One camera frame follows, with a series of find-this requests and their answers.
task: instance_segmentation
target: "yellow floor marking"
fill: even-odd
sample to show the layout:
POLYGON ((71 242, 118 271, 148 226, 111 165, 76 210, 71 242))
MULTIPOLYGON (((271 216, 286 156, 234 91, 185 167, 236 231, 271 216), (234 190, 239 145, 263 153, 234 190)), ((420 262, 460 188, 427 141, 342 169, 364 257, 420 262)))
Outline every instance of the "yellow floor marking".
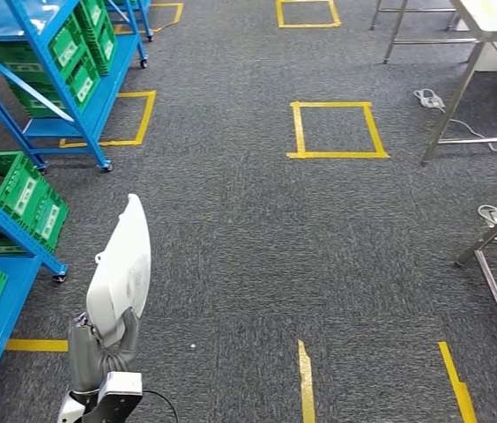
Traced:
MULTIPOLYGON (((137 92, 137 93, 118 93, 117 98, 137 98, 137 97, 145 97, 147 102, 145 104, 145 111, 143 112, 143 117, 141 119, 141 122, 139 124, 139 129, 137 134, 136 134, 135 139, 126 139, 126 140, 111 140, 111 141, 100 141, 99 144, 102 147, 105 146, 124 146, 124 145, 141 145, 145 139, 145 133, 147 131, 148 126, 148 121, 151 119, 151 114, 153 112, 153 106, 154 104, 154 99, 156 98, 156 91, 145 91, 145 92, 137 92)), ((67 142, 65 138, 62 138, 59 142, 59 147, 60 148, 74 148, 74 147, 85 147, 87 143, 83 142, 75 142, 69 143, 67 142)))
POLYGON ((299 379, 301 380, 302 414, 303 423, 315 423, 315 406, 313 402, 313 378, 311 359, 305 351, 303 341, 298 340, 299 379))
POLYGON ((370 101, 293 101, 290 106, 293 112, 293 126, 296 132, 296 152, 288 152, 290 159, 388 159, 382 140, 377 132, 370 101), (373 144, 373 152, 309 152, 305 146, 305 136, 302 120, 302 108, 361 108, 366 126, 373 144))
MULTIPOLYGON (((164 28, 167 28, 168 26, 175 25, 179 22, 180 18, 182 17, 182 11, 184 9, 184 3, 151 3, 150 7, 176 7, 176 8, 176 11, 174 13, 174 18, 170 24, 166 24, 164 26, 161 26, 160 28, 151 29, 151 31, 153 33, 158 33, 164 28)), ((114 32, 117 35, 133 33, 133 31, 131 30, 123 29, 122 24, 114 26, 114 32)), ((145 31, 141 30, 139 31, 139 33, 145 33, 145 31)))
POLYGON ((293 124, 296 127, 296 148, 297 154, 305 153, 305 139, 303 137, 303 123, 301 117, 301 108, 297 101, 291 104, 293 109, 293 124))
POLYGON ((340 26, 340 19, 336 11, 336 6, 333 0, 276 0, 276 17, 278 26, 280 28, 334 28, 340 26), (284 21, 284 12, 282 4, 284 3, 317 3, 327 2, 329 10, 333 16, 333 22, 330 24, 287 24, 284 21))
POLYGON ((446 371, 448 373, 450 383, 452 385, 454 395, 456 395, 456 401, 460 410, 462 420, 464 423, 478 423, 472 401, 470 398, 470 393, 464 382, 460 382, 460 379, 458 378, 458 374, 456 372, 454 362, 450 354, 448 345, 444 341, 441 341, 438 343, 438 348, 440 348, 446 371))
POLYGON ((9 339, 7 351, 26 351, 32 353, 66 353, 68 341, 64 339, 9 339))
POLYGON ((373 143, 373 149, 376 150, 376 153, 378 154, 379 158, 387 158, 388 156, 385 151, 383 150, 383 145, 382 145, 382 140, 379 139, 379 134, 377 132, 376 123, 373 121, 373 116, 370 106, 364 106, 364 117, 366 118, 366 126, 368 127, 368 131, 370 133, 372 142, 373 143))

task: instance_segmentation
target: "white label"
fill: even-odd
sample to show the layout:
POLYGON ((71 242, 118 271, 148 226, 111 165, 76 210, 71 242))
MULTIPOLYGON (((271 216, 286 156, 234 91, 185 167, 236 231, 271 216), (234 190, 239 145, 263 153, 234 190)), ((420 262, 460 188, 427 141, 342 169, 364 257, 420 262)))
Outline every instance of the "white label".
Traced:
POLYGON ((13 72, 43 72, 43 67, 40 63, 4 63, 6 68, 13 72))
POLYGON ((74 52, 76 52, 76 44, 74 41, 71 41, 59 58, 60 65, 65 67, 65 64, 74 55, 74 52))
POLYGON ((112 51, 114 51, 114 43, 111 40, 108 40, 104 44, 104 53, 106 59, 109 60, 111 57, 112 51))
MULTIPOLYGON (((62 104, 62 101, 61 100, 50 100, 50 102, 53 103, 55 106, 57 108, 65 108, 65 105, 62 104)), ((29 104, 31 105, 31 108, 47 108, 44 104, 41 103, 39 100, 30 100, 29 104)))
POLYGON ((27 182, 25 182, 25 186, 23 188, 21 195, 18 199, 17 204, 16 207, 14 207, 14 212, 19 216, 23 214, 23 212, 25 211, 25 208, 27 208, 29 199, 31 198, 31 194, 33 194, 33 191, 35 190, 36 186, 37 184, 35 183, 34 179, 28 178, 27 182))
POLYGON ((93 11, 92 12, 92 23, 93 25, 96 26, 98 24, 98 20, 99 19, 99 15, 102 14, 102 9, 99 8, 97 4, 95 4, 93 6, 93 11))
POLYGON ((46 240, 48 240, 51 236, 51 232, 53 230, 55 222, 59 217, 59 210, 60 210, 56 205, 53 205, 51 208, 51 212, 49 213, 47 223, 45 225, 45 228, 41 231, 41 236, 46 240))
POLYGON ((87 81, 84 83, 84 85, 82 86, 82 88, 80 88, 80 91, 79 91, 78 94, 76 95, 76 97, 77 97, 80 103, 83 102, 84 99, 87 98, 88 93, 90 93, 90 90, 90 88, 92 88, 92 85, 93 85, 92 79, 87 78, 87 81))

